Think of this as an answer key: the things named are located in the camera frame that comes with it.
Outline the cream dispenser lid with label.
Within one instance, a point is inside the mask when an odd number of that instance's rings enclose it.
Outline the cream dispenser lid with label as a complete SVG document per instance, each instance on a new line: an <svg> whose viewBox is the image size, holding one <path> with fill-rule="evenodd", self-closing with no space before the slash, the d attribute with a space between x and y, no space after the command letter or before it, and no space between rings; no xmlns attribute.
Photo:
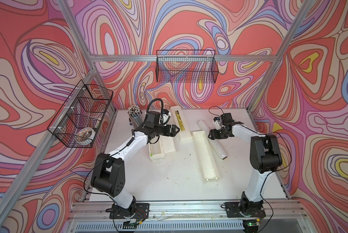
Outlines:
<svg viewBox="0 0 348 233"><path fill-rule="evenodd" d="M177 134L179 136L180 141L186 141L192 139L192 134L189 130L187 121L185 119L185 116L183 114L183 111L180 106L172 106L170 108L172 113L172 118L175 121L176 126L180 129L179 133Z"/></svg>

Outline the cream wrap dispenser with label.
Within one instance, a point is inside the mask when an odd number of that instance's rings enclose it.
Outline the cream wrap dispenser with label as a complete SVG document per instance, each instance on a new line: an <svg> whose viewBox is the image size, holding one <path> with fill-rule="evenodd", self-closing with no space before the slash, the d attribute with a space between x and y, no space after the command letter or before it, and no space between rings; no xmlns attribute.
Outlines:
<svg viewBox="0 0 348 233"><path fill-rule="evenodd" d="M176 152L173 137L161 136L155 144L149 144L149 158L152 162L164 160L165 156Z"/></svg>

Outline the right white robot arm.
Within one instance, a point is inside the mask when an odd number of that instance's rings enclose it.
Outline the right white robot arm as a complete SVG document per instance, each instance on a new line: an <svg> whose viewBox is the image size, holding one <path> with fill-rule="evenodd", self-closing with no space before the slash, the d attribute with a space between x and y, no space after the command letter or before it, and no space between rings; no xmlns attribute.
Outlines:
<svg viewBox="0 0 348 233"><path fill-rule="evenodd" d="M224 113L213 119L215 129L209 131L211 140L239 137L250 144L250 164L253 171L246 190L237 207L230 207L230 211L238 210L243 217L265 215L263 210L264 185L272 173L282 165L282 156L278 139L273 134L258 133L235 121L230 113Z"/></svg>

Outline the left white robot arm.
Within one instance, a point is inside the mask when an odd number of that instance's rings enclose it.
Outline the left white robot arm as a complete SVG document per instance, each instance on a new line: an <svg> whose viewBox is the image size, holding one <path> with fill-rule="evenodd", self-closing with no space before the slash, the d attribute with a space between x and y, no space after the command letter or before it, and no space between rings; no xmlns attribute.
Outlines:
<svg viewBox="0 0 348 233"><path fill-rule="evenodd" d="M171 113L167 109L159 112L146 111L144 121L132 130L131 138L115 150L107 154L101 153L96 157L90 184L114 201L111 216L132 218L140 214L145 217L142 211L137 210L136 198L124 188L125 162L151 143L151 140L160 136L175 137L180 128L168 123L170 117Z"/></svg>

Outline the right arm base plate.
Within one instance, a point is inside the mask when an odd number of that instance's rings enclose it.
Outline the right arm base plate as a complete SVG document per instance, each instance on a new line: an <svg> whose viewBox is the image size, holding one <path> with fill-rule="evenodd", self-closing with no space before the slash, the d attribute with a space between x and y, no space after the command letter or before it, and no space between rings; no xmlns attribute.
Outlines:
<svg viewBox="0 0 348 233"><path fill-rule="evenodd" d="M228 218L263 219L266 216L263 201L260 202L226 202L223 204Z"/></svg>

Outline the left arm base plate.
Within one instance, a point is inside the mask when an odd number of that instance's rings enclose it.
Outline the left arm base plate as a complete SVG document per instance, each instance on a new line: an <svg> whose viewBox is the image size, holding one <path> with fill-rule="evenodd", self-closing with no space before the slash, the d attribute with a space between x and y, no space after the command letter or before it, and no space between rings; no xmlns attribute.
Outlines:
<svg viewBox="0 0 348 233"><path fill-rule="evenodd" d="M149 203L133 203L128 209L124 209L118 205L113 205L106 212L110 214L110 219L140 219L144 220L149 217Z"/></svg>

